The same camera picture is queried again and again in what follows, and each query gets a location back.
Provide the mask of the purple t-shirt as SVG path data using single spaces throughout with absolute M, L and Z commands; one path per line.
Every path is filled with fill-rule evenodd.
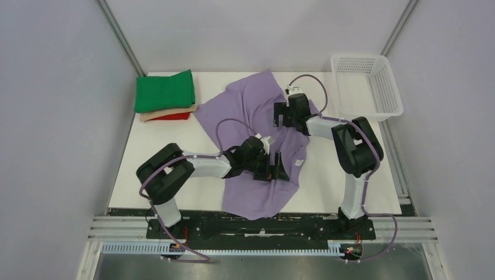
M 285 102 L 271 71 L 228 84 L 195 117 L 231 161 L 222 210 L 249 220 L 279 213 L 299 190 L 309 138 L 275 127 L 274 104 Z

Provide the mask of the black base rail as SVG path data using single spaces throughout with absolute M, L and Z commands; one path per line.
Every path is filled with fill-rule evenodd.
M 194 250 L 324 249 L 328 241 L 375 240 L 372 220 L 352 229 L 331 214 L 278 213 L 248 220 L 219 211 L 182 210 L 168 231 Z

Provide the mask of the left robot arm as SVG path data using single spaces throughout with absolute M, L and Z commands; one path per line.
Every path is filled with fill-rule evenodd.
M 270 136 L 250 136 L 240 145 L 219 154 L 199 154 L 182 150 L 170 143 L 143 163 L 136 171 L 141 183 L 140 196 L 146 198 L 168 237 L 178 237 L 183 231 L 181 213 L 175 195 L 185 182 L 195 177 L 229 179 L 243 172 L 251 173 L 257 181 L 288 181 L 281 152 L 270 163 Z

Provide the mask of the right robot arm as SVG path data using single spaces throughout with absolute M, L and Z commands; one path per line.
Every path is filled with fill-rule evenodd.
M 274 126 L 295 128 L 306 136 L 334 142 L 339 164 L 346 174 L 344 198 L 337 213 L 337 231 L 345 238 L 354 237 L 368 220 L 365 202 L 369 179 L 384 158 L 369 121 L 365 117 L 346 120 L 313 114 L 303 93 L 274 103 L 273 109 Z

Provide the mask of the beige folded t-shirt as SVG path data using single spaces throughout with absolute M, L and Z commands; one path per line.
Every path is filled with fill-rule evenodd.
M 169 108 L 169 109 L 151 111 L 148 113 L 140 113 L 139 119 L 141 122 L 147 122 L 147 121 L 151 121 L 152 118 L 166 116 L 170 114 L 186 113 L 186 112 L 193 113 L 196 111 L 196 108 L 197 106 L 193 104 L 190 107 L 185 107 L 185 108 Z

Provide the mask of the white plastic basket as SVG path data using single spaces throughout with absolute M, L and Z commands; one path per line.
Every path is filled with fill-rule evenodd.
M 340 53 L 330 57 L 339 115 L 381 122 L 404 112 L 389 60 L 383 55 Z

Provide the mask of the red folded t-shirt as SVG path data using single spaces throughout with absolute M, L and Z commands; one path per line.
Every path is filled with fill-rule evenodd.
M 191 112 L 186 112 L 186 113 L 177 113 L 177 114 L 170 114 L 170 115 L 164 115 L 156 118 L 152 118 L 151 121 L 158 121 L 158 120 L 188 120 L 190 117 Z

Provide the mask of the green folded t-shirt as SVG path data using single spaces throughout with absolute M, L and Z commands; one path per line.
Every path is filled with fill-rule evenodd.
M 188 108 L 195 103 L 193 75 L 189 69 L 172 76 L 144 76 L 136 79 L 136 113 Z

